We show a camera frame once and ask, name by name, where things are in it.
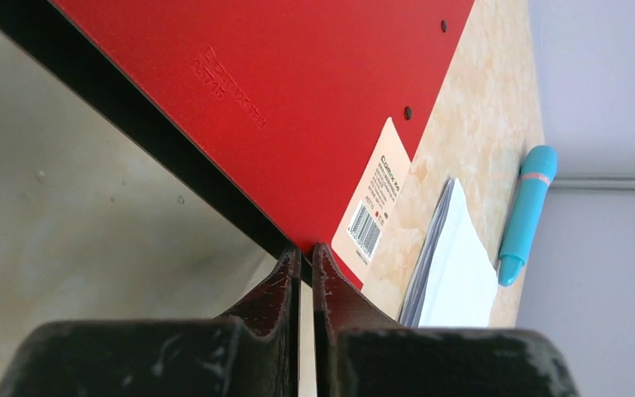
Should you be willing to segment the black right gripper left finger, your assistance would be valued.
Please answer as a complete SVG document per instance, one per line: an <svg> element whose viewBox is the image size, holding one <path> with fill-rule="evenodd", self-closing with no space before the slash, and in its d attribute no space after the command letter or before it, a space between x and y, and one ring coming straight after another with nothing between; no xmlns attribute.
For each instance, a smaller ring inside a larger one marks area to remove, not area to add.
<svg viewBox="0 0 635 397"><path fill-rule="evenodd" d="M45 323L17 348L0 396L295 396L301 254L210 319Z"/></svg>

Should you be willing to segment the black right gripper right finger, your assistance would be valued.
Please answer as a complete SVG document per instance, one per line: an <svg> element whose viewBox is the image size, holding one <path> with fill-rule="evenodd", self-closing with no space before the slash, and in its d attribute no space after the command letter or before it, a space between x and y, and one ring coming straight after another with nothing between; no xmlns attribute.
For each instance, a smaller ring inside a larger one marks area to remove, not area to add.
<svg viewBox="0 0 635 397"><path fill-rule="evenodd" d="M313 314L320 396L577 396L566 360L539 332L406 328L313 248Z"/></svg>

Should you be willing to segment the red and black folder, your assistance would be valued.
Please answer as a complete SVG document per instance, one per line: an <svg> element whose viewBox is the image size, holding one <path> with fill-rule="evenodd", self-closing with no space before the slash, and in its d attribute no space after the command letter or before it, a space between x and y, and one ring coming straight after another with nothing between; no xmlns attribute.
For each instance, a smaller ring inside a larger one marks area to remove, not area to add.
<svg viewBox="0 0 635 397"><path fill-rule="evenodd" d="M355 286L368 164L410 165L471 1L0 1L0 31L271 253Z"/></svg>

